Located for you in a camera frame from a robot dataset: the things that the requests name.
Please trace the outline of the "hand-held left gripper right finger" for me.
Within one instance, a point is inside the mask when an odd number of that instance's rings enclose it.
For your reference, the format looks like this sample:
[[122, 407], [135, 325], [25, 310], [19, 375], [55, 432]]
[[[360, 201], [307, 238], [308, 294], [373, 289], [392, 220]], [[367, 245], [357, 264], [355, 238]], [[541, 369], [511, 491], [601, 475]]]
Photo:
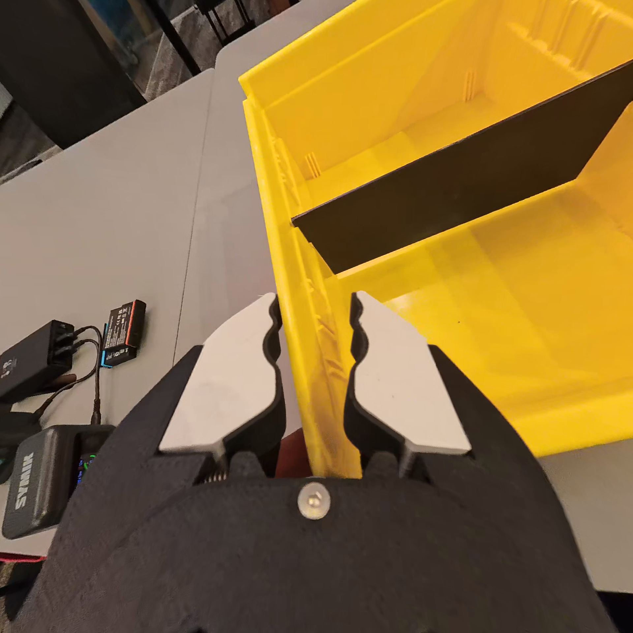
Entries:
[[408, 476], [423, 454], [463, 456], [471, 442], [426, 338], [364, 290], [353, 292], [344, 431], [362, 457], [390, 453]]

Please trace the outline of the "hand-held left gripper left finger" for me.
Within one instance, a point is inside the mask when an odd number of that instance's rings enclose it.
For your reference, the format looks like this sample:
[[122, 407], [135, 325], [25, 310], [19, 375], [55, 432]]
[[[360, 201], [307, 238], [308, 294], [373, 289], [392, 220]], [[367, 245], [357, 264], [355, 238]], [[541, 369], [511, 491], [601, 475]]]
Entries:
[[235, 313], [202, 345], [159, 452], [207, 453], [231, 458], [247, 451], [262, 458], [286, 431], [278, 359], [282, 326], [275, 293]]

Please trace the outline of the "yellow plastic bin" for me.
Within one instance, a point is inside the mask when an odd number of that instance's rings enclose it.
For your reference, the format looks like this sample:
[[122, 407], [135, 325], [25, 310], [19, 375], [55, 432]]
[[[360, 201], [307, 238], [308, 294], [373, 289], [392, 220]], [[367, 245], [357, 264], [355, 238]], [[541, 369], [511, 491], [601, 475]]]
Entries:
[[355, 1], [239, 78], [314, 474], [360, 475], [359, 290], [534, 455], [632, 437], [632, 103], [573, 181], [345, 272], [291, 223], [629, 60], [631, 1]]

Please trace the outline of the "black multi-port charger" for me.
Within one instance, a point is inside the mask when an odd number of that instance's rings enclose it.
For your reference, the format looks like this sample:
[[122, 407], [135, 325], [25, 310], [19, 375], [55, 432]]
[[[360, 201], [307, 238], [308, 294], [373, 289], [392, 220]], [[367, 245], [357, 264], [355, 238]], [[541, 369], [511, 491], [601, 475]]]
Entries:
[[73, 366], [75, 327], [52, 320], [1, 355], [1, 404], [51, 393]]

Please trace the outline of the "black battery blue edge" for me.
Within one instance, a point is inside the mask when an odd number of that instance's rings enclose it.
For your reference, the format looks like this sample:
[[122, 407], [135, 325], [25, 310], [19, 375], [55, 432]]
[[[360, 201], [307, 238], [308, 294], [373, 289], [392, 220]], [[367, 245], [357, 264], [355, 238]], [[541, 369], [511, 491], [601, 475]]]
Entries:
[[122, 336], [117, 339], [120, 344], [104, 347], [101, 352], [100, 367], [111, 369], [137, 357], [138, 347], [129, 342], [129, 328], [122, 331]]

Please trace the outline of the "black battery red edge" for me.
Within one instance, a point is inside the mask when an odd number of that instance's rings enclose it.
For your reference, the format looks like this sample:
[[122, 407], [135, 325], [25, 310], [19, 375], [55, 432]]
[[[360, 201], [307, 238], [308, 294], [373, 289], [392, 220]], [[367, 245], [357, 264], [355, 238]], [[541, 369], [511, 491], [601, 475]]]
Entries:
[[112, 310], [109, 314], [105, 336], [105, 349], [141, 345], [146, 320], [146, 303], [136, 299]]

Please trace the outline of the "black bin divider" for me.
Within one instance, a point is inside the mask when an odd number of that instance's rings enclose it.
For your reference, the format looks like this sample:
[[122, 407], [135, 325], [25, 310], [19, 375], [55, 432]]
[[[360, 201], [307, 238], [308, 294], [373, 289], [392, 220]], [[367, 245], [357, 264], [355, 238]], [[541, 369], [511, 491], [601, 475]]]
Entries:
[[576, 179], [632, 103], [632, 60], [291, 220], [333, 273]]

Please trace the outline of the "black battery charging case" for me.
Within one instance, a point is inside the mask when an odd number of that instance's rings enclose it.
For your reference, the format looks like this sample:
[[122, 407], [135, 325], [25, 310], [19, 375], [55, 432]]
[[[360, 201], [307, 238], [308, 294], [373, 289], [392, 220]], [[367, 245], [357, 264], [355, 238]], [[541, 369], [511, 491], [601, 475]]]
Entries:
[[2, 534], [15, 540], [55, 527], [113, 425], [53, 425], [17, 449]]

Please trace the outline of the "black device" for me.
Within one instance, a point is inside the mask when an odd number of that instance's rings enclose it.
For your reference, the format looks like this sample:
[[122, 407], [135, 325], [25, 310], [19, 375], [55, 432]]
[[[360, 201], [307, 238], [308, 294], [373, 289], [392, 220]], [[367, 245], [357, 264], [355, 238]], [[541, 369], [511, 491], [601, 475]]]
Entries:
[[1, 405], [1, 484], [10, 478], [20, 444], [40, 432], [40, 417], [36, 413], [12, 411]]

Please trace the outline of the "black metal stand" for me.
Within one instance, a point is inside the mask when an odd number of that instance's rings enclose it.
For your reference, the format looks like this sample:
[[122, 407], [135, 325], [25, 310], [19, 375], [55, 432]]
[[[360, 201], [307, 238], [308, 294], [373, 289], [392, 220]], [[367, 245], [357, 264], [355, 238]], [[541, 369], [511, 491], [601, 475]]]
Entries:
[[[217, 13], [217, 7], [223, 3], [224, 1], [193, 1], [194, 8], [207, 19], [221, 46], [225, 46], [237, 40], [239, 37], [250, 32], [256, 27], [256, 23], [249, 16], [244, 2], [233, 1], [232, 3], [236, 7], [243, 25], [229, 33]], [[200, 74], [202, 72], [201, 68], [197, 64], [182, 38], [179, 36], [176, 28], [160, 5], [160, 2], [145, 1], [145, 4], [147, 5], [151, 15], [153, 15], [156, 19], [158, 25], [163, 31], [163, 34], [167, 37], [180, 59], [184, 62], [186, 68], [190, 71], [191, 75], [196, 76]]]

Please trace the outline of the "black cabinet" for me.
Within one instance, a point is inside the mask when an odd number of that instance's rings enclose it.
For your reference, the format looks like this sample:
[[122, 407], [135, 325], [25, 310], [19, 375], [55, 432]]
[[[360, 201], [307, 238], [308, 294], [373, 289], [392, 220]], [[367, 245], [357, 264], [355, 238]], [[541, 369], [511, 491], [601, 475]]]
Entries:
[[146, 104], [80, 1], [1, 2], [1, 83], [62, 149]]

